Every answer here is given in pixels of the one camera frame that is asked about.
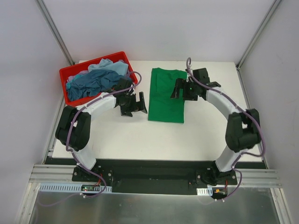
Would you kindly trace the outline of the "green t shirt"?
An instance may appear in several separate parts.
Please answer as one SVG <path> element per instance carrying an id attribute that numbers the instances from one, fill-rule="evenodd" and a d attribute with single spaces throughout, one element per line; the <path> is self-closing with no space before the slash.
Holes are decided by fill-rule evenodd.
<path id="1" fill-rule="evenodd" d="M 149 92 L 149 121 L 184 123 L 184 100 L 171 98 L 176 80 L 186 72 L 153 68 Z"/>

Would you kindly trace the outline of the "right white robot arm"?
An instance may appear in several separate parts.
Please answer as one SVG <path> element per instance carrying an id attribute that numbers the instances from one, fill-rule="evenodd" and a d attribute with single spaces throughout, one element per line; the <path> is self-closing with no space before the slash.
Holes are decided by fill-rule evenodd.
<path id="1" fill-rule="evenodd" d="M 202 173 L 201 181 L 215 186 L 223 183 L 233 173 L 242 155 L 261 142 L 259 113 L 256 109 L 244 110 L 229 97 L 218 82 L 210 81 L 207 69 L 186 69 L 187 78 L 177 78 L 171 98 L 196 101 L 203 98 L 212 104 L 227 120 L 226 147 Z"/>

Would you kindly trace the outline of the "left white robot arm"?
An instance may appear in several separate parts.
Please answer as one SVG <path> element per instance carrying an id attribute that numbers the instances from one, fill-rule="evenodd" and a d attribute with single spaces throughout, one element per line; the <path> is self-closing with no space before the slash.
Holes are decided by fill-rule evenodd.
<path id="1" fill-rule="evenodd" d="M 77 165 L 84 168 L 83 177 L 93 182 L 99 176 L 95 168 L 96 159 L 92 152 L 91 124 L 104 112 L 120 108 L 122 116 L 132 117 L 134 112 L 142 111 L 147 114 L 143 92 L 139 92 L 139 101 L 133 90 L 133 82 L 122 77 L 116 85 L 104 90 L 94 100 L 80 106 L 65 106 L 55 137 L 72 153 Z"/>

